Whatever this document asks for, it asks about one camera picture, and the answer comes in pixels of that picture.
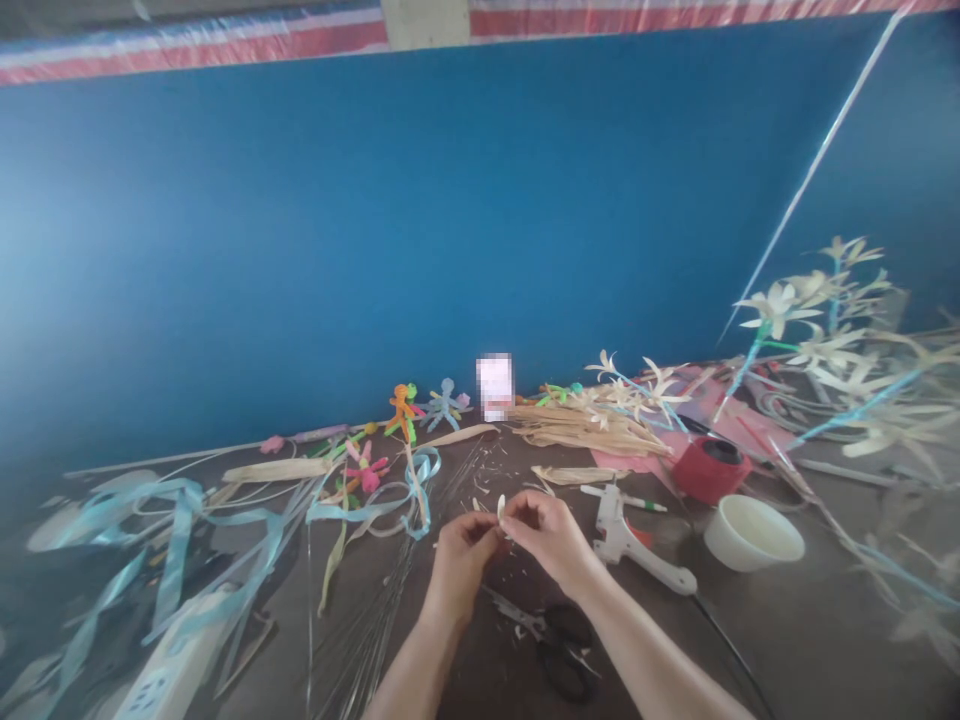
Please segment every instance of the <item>red tape roll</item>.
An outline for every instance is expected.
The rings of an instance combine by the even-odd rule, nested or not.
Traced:
[[[736,492],[752,469],[750,458],[732,443],[698,437],[673,466],[673,479],[690,497],[716,505]]]

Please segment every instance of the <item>orange pipe cleaner figure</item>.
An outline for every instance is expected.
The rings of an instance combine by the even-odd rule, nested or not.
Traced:
[[[403,436],[407,439],[407,442],[410,445],[413,445],[417,441],[416,431],[413,429],[413,423],[408,420],[408,418],[413,418],[413,410],[407,404],[407,395],[410,393],[406,385],[397,385],[393,389],[393,394],[395,397],[390,398],[390,404],[396,406],[397,414],[393,416],[387,427],[384,429],[384,435],[391,435],[396,429],[397,426],[400,426],[400,429],[403,430]]]

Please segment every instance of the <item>white cup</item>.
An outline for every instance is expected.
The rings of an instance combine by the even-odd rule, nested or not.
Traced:
[[[727,495],[703,535],[714,556],[731,570],[753,572],[803,557],[803,537],[769,505]]]

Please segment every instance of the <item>striped banner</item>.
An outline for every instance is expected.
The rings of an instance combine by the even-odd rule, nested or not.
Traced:
[[[386,52],[379,0],[0,46],[0,85]]]
[[[960,0],[470,0],[474,43],[614,35],[960,7]]]
[[[467,0],[470,42],[960,8],[960,0]],[[379,0],[0,46],[0,85],[387,52]]]

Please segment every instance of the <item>bundle of corn husks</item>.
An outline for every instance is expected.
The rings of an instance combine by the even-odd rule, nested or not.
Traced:
[[[520,424],[513,428],[517,435],[539,447],[582,447],[623,457],[671,454],[646,423],[593,403],[518,405],[510,408],[509,419]]]

